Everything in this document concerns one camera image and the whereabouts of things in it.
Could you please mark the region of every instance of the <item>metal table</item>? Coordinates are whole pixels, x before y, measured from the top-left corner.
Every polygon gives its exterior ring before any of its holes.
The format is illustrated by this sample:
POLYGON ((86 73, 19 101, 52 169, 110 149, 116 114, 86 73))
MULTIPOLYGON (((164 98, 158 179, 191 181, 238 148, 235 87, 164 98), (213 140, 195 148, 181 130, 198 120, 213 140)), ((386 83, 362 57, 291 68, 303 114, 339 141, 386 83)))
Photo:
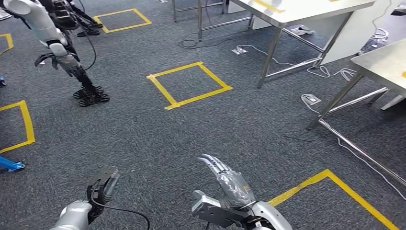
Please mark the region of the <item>metal table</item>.
POLYGON ((364 150, 356 146, 354 143, 345 138, 338 131, 333 129, 323 118, 324 116, 345 108, 349 105, 360 102, 368 97, 374 96, 369 104, 375 102, 379 97, 381 97, 386 91, 390 90, 396 92, 399 95, 406 97, 406 39, 393 43, 388 46, 376 49, 364 55, 354 57, 351 61, 354 63, 358 74, 354 76, 351 81, 347 83, 346 86, 336 95, 336 97, 328 104, 328 106, 320 113, 320 115, 315 118, 307 127, 307 129, 314 128, 317 124, 321 124, 326 129, 331 131, 337 137, 345 141, 356 151, 358 151, 363 157, 370 160, 376 166, 390 174, 393 178, 399 181, 401 184, 406 186, 406 180, 382 165, 380 162, 372 158, 364 150), (386 86, 385 88, 376 90, 370 94, 352 100, 350 102, 344 103, 340 106, 334 107, 363 77, 367 76, 375 82, 386 86))
MULTIPOLYGON (((217 5, 221 5, 221 13, 224 13, 226 11, 226 0, 222 0, 221 2, 216 2, 216 3, 212 3, 212 4, 208 4, 208 5, 204 5, 201 7, 211 7, 211 6, 217 6, 217 5)), ((177 12, 183 12, 183 11, 191 11, 191 10, 195 10, 197 9, 197 6, 192 6, 192 7, 187 7, 187 8, 182 8, 182 9, 176 9, 176 1, 172 0, 172 13, 173 13, 173 21, 174 22, 178 22, 178 19, 176 18, 176 13, 177 12)))
MULTIPOLYGON (((242 22, 246 20, 252 20, 252 16, 248 18, 242 18, 234 20, 231 22, 226 22, 222 24, 212 25, 206 28, 202 27, 202 3, 201 0, 198 1, 198 14, 199 14, 199 41, 202 40, 203 31, 208 29, 213 29, 219 26, 229 25, 232 23, 242 22)), ((372 6, 375 0, 231 0, 235 4, 247 9, 252 15, 255 15, 262 20, 277 27, 275 35, 271 39, 269 45, 268 57, 265 60, 265 65, 262 70, 261 78, 258 82, 258 88, 261 88, 264 84, 266 78, 273 75, 292 70, 310 63, 314 63, 317 66, 326 57, 327 53, 333 46, 335 40, 338 38, 341 30, 344 28, 348 19, 352 13, 356 10, 372 6), (330 39, 326 48, 320 48, 315 44, 302 39, 298 35, 292 33, 291 31, 285 29, 287 26, 305 24, 308 21, 323 19, 327 17, 336 16, 339 14, 346 14, 347 16, 341 23, 337 32, 330 39), (271 62, 272 56, 274 54, 277 42, 281 36, 282 31, 285 31, 289 35, 297 38, 299 41, 309 45, 315 50, 319 51, 321 55, 317 58, 304 61, 297 65, 291 66, 289 68, 277 71, 275 73, 268 74, 268 67, 271 62)))

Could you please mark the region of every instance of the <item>yellow tape square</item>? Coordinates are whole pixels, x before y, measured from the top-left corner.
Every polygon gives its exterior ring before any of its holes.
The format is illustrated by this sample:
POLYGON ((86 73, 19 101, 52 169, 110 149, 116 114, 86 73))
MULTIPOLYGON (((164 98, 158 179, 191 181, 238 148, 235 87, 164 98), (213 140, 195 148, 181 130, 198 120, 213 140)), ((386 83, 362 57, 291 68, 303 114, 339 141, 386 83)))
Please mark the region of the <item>yellow tape square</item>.
POLYGON ((150 79, 154 85, 159 89, 159 91, 161 91, 161 93, 165 96, 165 98, 169 101, 169 103, 171 104, 170 106, 165 107, 165 109, 169 110, 169 109, 174 109, 177 107, 180 107, 181 105, 184 104, 188 104, 191 102, 195 102, 197 100, 206 98, 206 97, 210 97, 228 90, 233 89, 233 87, 230 87, 228 85, 226 85, 222 80, 220 80, 215 74, 213 74, 208 68, 206 68, 206 66, 203 65, 203 62, 199 61, 199 62, 195 62, 195 63, 191 63, 189 65, 186 66, 181 66, 181 67, 177 67, 174 69, 169 69, 167 71, 164 72, 160 72, 160 73, 156 73, 156 74, 151 74, 149 76, 147 76, 148 79, 150 79), (191 68, 194 66, 198 66, 200 67, 201 70, 203 70, 207 75, 209 75, 215 82, 217 82, 217 84, 219 84, 222 88, 215 90, 215 91, 211 91, 211 92, 207 92, 204 94, 201 94, 199 96, 196 97, 192 97, 180 102, 177 102, 170 94, 169 92, 165 89, 165 87, 162 86, 162 84, 157 80, 157 77, 162 76, 162 75, 166 75, 166 74, 170 74, 176 71, 180 71, 183 69, 187 69, 187 68, 191 68))
POLYGON ((14 43, 12 41, 11 34, 0 34, 0 37, 5 37, 6 38, 7 46, 8 46, 8 48, 6 50, 0 52, 0 55, 2 55, 6 51, 12 49, 14 47, 14 43))
POLYGON ((141 14, 141 12, 139 12, 139 11, 138 11, 137 9, 135 9, 135 8, 128 9, 128 10, 123 10, 123 11, 117 11, 117 12, 106 13, 106 14, 102 14, 102 15, 97 15, 97 16, 94 16, 93 19, 94 19, 95 21, 97 21, 97 23, 102 23, 102 22, 100 21, 100 17, 109 16, 109 15, 118 14, 118 13, 129 12, 129 11, 133 11, 134 13, 136 13, 136 15, 138 15, 142 20, 144 20, 144 23, 137 24, 137 25, 126 26, 126 27, 122 27, 122 28, 117 28, 117 29, 113 29, 113 30, 109 30, 109 29, 107 29, 106 26, 104 26, 104 27, 102 27, 102 29, 103 29, 106 33, 112 33, 112 32, 117 32, 117 31, 120 31, 120 30, 126 30, 126 29, 131 29, 131 28, 140 27, 140 26, 143 26, 143 25, 149 25, 149 24, 152 23, 148 18, 146 18, 143 14, 141 14))
POLYGON ((20 144, 13 145, 13 146, 7 147, 5 149, 0 149, 0 153, 4 153, 4 152, 19 148, 24 145, 30 145, 35 142, 33 123, 31 121, 30 113, 28 112, 28 107, 27 107, 27 104, 25 103, 25 100, 0 107, 0 111, 6 110, 6 109, 11 109, 11 108, 14 108, 17 106, 20 107, 21 114, 23 115, 23 121, 24 121, 24 126, 25 126, 25 133, 27 135, 27 140, 20 144))
POLYGON ((389 230, 399 230, 390 220, 388 220, 384 215, 382 215, 378 210, 376 210, 372 205, 370 205, 366 200, 364 200, 360 195, 358 195, 354 190, 352 190, 347 184, 345 184, 340 178, 338 178, 332 171, 326 169, 313 177, 300 183, 298 186, 282 193, 281 195, 275 197, 274 199, 268 201, 273 206, 286 201, 291 198, 302 188, 309 185, 316 184, 323 179, 330 179, 336 183, 342 190, 344 190, 349 196, 351 196, 355 201, 357 201, 362 207, 364 207, 369 213, 371 213, 375 218, 377 218, 383 225, 385 225, 389 230))

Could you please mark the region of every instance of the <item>black robot foot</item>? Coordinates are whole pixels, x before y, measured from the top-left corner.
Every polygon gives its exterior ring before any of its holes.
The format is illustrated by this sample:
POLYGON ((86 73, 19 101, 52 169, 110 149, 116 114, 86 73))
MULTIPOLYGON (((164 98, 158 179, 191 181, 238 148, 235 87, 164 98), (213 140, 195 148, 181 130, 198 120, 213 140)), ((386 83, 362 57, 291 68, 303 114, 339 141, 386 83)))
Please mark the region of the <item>black robot foot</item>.
POLYGON ((109 95, 105 94, 105 93, 101 93, 99 95, 91 95, 91 96, 87 96, 82 98, 79 101, 79 106, 80 107, 87 107, 93 104, 98 104, 98 103, 104 103, 104 102, 108 102, 110 100, 109 95))
MULTIPOLYGON (((97 91, 98 94, 103 93, 103 89, 102 89, 101 86, 97 86, 96 91, 97 91)), ((81 89, 81 90, 79 90, 79 91, 77 91, 76 93, 73 94, 73 98, 81 99, 81 98, 84 98, 84 97, 88 97, 90 95, 91 95, 91 93, 89 91, 87 91, 86 89, 81 89)))

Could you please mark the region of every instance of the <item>floor power outlet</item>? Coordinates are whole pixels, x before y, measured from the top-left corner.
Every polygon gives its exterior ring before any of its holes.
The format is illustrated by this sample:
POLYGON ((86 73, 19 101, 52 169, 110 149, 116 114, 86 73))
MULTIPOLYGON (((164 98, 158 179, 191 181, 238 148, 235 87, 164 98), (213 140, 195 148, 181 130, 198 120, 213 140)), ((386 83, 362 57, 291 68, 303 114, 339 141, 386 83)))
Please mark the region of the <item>floor power outlet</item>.
POLYGON ((237 55, 248 53, 248 51, 244 50, 243 48, 233 49, 232 51, 237 55))
POLYGON ((319 103, 321 101, 320 99, 318 99, 313 94, 305 94, 305 95, 303 95, 303 100, 309 105, 314 105, 314 104, 317 104, 317 103, 319 103))

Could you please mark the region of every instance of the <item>table top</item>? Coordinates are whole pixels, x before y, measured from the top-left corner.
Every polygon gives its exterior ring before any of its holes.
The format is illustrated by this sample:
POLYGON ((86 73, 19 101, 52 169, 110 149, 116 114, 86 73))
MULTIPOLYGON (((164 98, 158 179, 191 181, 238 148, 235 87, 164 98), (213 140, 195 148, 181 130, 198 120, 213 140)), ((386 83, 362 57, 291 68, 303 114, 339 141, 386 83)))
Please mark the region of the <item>table top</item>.
POLYGON ((372 6, 375 0, 231 0, 277 27, 304 24, 372 6))
POLYGON ((358 72, 406 97, 406 39, 381 47, 351 61, 358 72))

